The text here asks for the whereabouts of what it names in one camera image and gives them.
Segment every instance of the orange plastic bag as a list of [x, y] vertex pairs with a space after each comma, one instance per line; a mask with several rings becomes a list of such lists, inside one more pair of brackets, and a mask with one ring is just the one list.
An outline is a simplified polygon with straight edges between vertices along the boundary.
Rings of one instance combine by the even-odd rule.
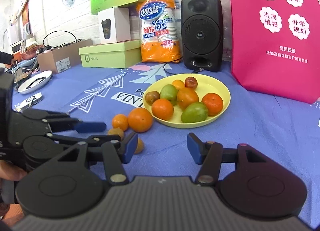
[[137, 6], [141, 26], [143, 62], [179, 62], [179, 38], [173, 9], [174, 0], [145, 0]]

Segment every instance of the metal screw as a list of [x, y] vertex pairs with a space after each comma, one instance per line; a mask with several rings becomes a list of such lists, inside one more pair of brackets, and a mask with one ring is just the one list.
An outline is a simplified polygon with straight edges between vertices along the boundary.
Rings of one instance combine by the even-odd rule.
[[114, 174], [111, 176], [110, 180], [115, 183], [124, 182], [127, 177], [123, 174]]
[[214, 181], [213, 177], [209, 175], [202, 175], [198, 178], [198, 181], [203, 184], [212, 183]]

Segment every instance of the box lid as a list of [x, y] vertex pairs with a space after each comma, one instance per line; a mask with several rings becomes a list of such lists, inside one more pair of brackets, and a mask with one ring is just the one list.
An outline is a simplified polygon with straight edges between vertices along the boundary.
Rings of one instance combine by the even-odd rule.
[[116, 51], [127, 51], [140, 48], [140, 40], [130, 40], [125, 42], [87, 46], [79, 49], [79, 54], [106, 53]]

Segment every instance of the table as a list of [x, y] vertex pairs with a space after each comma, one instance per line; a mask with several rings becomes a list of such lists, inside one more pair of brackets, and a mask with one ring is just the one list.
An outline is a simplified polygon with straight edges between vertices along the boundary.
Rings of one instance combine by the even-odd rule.
[[[168, 64], [166, 70], [171, 73], [190, 72], [182, 63]], [[320, 102], [310, 105], [248, 92], [231, 75], [229, 62], [223, 62], [221, 72], [202, 73], [217, 78], [229, 88], [229, 108], [217, 121], [191, 130], [169, 128], [155, 121], [148, 132], [139, 134], [146, 145], [145, 150], [124, 166], [129, 178], [136, 175], [188, 175], [194, 178], [199, 166], [194, 164], [187, 149], [189, 132], [195, 133], [202, 141], [214, 140], [227, 148], [248, 143], [305, 182], [308, 197], [300, 218], [316, 227], [320, 221]], [[70, 105], [77, 106], [89, 100], [71, 116], [84, 121], [104, 121], [111, 128], [114, 115], [127, 115], [134, 107], [141, 106], [143, 91], [165, 76], [169, 74], [159, 63], [143, 63], [128, 69], [76, 66], [54, 75], [46, 86], [37, 91], [42, 92], [44, 100], [35, 108], [67, 112], [72, 108]], [[101, 94], [92, 98], [97, 91]], [[31, 95], [15, 92], [13, 106]], [[92, 170], [104, 178], [101, 164], [93, 166]], [[222, 165], [220, 178], [233, 170], [233, 165]]]

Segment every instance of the green mango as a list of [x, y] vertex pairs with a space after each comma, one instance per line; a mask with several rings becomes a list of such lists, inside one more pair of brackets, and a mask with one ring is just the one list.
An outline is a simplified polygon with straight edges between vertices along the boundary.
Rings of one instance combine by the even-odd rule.
[[161, 89], [160, 98], [167, 99], [172, 105], [175, 105], [177, 103], [177, 94], [178, 89], [172, 84], [167, 84]]
[[207, 107], [201, 103], [190, 104], [181, 114], [183, 123], [198, 123], [207, 119], [209, 111]]

